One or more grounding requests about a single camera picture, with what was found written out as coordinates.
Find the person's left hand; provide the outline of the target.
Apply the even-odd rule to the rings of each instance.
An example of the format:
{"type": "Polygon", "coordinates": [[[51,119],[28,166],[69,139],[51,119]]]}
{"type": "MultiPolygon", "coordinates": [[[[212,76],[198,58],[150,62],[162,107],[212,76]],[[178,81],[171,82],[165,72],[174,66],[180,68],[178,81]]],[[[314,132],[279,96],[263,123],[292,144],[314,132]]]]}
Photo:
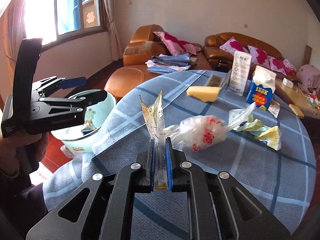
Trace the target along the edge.
{"type": "Polygon", "coordinates": [[[19,170],[20,161],[17,157],[17,149],[25,145],[34,144],[35,158],[38,162],[42,161],[48,142],[48,132],[30,135],[24,130],[20,130],[8,138],[1,136],[1,171],[9,176],[13,176],[19,170]]]}

